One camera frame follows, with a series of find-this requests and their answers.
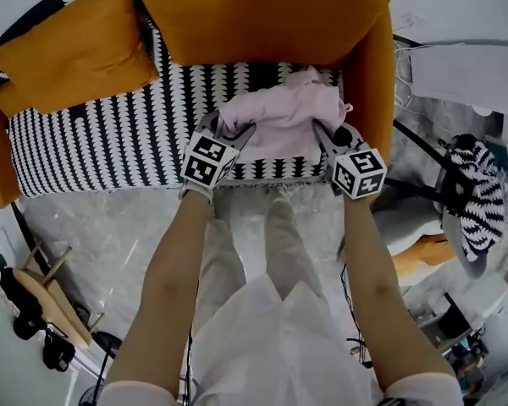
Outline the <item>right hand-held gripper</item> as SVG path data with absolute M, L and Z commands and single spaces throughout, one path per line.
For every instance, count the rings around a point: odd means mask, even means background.
M 336 195 L 357 200 L 378 194 L 387 167 L 354 127 L 339 127 L 333 138 L 319 121 L 312 122 L 318 143 L 328 157 L 331 187 Z

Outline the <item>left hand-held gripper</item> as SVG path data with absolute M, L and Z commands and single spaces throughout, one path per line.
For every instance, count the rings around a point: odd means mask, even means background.
M 188 192 L 196 192 L 212 202 L 213 190 L 228 177 L 240 151 L 256 132 L 257 126 L 249 123 L 234 136 L 216 135 L 219 116 L 219 111 L 205 115 L 185 148 L 180 170 L 181 200 Z

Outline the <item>orange sofa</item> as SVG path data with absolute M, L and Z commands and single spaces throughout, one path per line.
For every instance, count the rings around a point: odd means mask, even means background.
M 144 8 L 152 23 L 157 27 L 142 0 L 134 0 L 136 16 L 141 30 L 140 8 Z M 340 127 L 354 127 L 362 138 L 376 148 L 384 161 L 389 158 L 392 132 L 393 106 L 395 97 L 395 66 L 393 35 L 389 7 L 382 12 L 374 27 L 341 60 L 330 66 L 300 64 L 306 69 L 313 66 L 323 77 L 323 83 L 336 86 L 343 102 L 350 103 L 353 110 L 348 112 Z M 10 157 L 10 144 L 5 140 L 4 130 L 13 117 L 7 118 L 0 110 L 0 208 L 8 206 L 20 196 L 19 184 L 14 176 Z M 323 176 L 331 181 L 328 157 Z

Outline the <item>pink garment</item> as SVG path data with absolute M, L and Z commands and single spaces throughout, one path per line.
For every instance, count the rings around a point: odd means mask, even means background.
M 318 163 L 321 149 L 312 122 L 321 122 L 334 134 L 352 110 L 339 88 L 324 84 L 322 75 L 310 66 L 289 74 L 281 85 L 234 96 L 219 108 L 218 130 L 233 137 L 248 124 L 256 125 L 241 151 L 241 162 L 301 156 Z

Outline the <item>person's left forearm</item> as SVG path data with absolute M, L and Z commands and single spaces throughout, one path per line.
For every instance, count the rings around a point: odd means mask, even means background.
M 106 384 L 143 382 L 179 394 L 186 343 L 196 309 L 209 199 L 189 191 L 146 269 L 139 309 Z

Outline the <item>person's right forearm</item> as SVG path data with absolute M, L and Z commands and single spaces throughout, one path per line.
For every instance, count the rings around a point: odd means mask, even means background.
M 454 374 L 410 316 L 394 262 L 380 238 L 368 202 L 344 200 L 344 261 L 356 322 L 382 389 L 416 374 Z

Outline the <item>white round pouf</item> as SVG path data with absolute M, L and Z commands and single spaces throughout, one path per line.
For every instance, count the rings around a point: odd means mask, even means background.
M 443 233 L 446 236 L 442 228 L 442 214 L 435 208 L 431 200 L 418 195 L 400 197 L 392 191 L 386 195 L 388 197 L 386 200 L 377 199 L 373 217 L 392 260 L 394 255 L 407 250 L 424 235 Z M 456 254 L 451 261 L 444 264 L 419 266 L 413 273 L 403 277 L 399 277 L 397 274 L 397 277 L 399 285 L 404 288 L 415 286 L 439 271 L 448 274 L 454 272 L 460 276 L 465 275 Z

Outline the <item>person's light trousers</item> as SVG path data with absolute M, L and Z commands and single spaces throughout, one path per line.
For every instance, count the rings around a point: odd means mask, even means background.
M 266 273 L 280 297 L 286 298 L 297 283 L 304 282 L 324 299 L 318 274 L 296 229 L 288 193 L 283 187 L 272 187 L 267 192 L 266 202 Z M 206 227 L 193 334 L 197 334 L 229 298 L 246 285 L 244 266 L 231 232 L 230 215 L 229 191 L 216 190 L 213 213 Z

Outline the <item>orange pouf cushion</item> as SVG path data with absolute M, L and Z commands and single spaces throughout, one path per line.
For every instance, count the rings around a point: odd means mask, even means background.
M 456 256 L 450 242 L 442 234 L 424 235 L 415 244 L 393 256 L 399 277 L 413 273 L 419 266 L 438 266 Z

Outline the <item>black white striped throw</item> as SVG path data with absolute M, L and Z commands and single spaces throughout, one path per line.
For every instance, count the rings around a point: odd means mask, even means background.
M 455 137 L 450 160 L 472 185 L 470 190 L 458 183 L 450 188 L 464 200 L 457 214 L 461 246 L 467 260 L 475 262 L 503 236 L 505 200 L 500 170 L 491 150 L 472 134 Z

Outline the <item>person's white shirt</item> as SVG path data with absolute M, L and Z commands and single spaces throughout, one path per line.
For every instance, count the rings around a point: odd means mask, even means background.
M 190 328 L 196 406 L 463 406 L 455 373 L 382 389 L 354 359 L 327 303 L 304 282 L 281 298 L 269 276 L 248 282 L 199 330 Z M 143 382 L 114 382 L 98 406 L 179 406 Z

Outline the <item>wooden stool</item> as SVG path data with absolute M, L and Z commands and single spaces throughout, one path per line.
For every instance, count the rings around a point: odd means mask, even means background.
M 92 335 L 96 332 L 104 314 L 101 313 L 91 324 L 84 323 L 55 279 L 56 272 L 67 260 L 72 249 L 68 247 L 46 275 L 33 272 L 29 268 L 40 249 L 41 241 L 37 241 L 23 267 L 13 269 L 14 278 L 37 299 L 42 309 L 42 319 L 58 335 L 76 348 L 88 349 Z

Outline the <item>black bag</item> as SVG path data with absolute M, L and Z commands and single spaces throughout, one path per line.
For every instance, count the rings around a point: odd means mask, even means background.
M 19 310 L 19 315 L 13 322 L 16 336 L 27 341 L 39 331 L 44 331 L 45 340 L 42 351 L 44 364 L 50 370 L 65 372 L 75 356 L 74 345 L 60 337 L 43 320 L 43 310 L 39 301 L 17 281 L 12 268 L 1 270 L 0 286 L 8 300 Z

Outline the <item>black frame chair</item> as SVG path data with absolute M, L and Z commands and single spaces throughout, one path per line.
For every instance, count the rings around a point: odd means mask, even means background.
M 440 172 L 434 187 L 427 185 L 417 186 L 415 184 L 409 184 L 393 178 L 387 178 L 385 183 L 394 188 L 404 190 L 409 194 L 418 195 L 427 200 L 431 200 L 434 203 L 435 208 L 442 214 L 443 231 L 449 238 L 452 248 L 456 251 L 457 257 L 463 269 L 470 278 L 480 278 L 486 271 L 489 251 L 481 255 L 475 262 L 469 262 L 465 257 L 461 246 L 460 221 L 457 217 L 459 211 L 464 207 L 464 200 L 454 194 L 453 190 L 450 188 L 450 186 L 455 183 L 462 185 L 466 190 L 470 190 L 472 188 L 472 185 L 467 181 L 467 178 L 458 171 L 450 160 L 450 151 L 454 147 L 455 137 L 461 134 L 453 137 L 451 142 L 443 142 L 441 144 L 446 149 L 445 154 L 442 155 L 427 141 L 423 140 L 419 135 L 408 129 L 403 123 L 395 120 L 393 122 L 393 126 L 408 139 L 413 141 L 433 160 L 435 160 L 440 165 Z

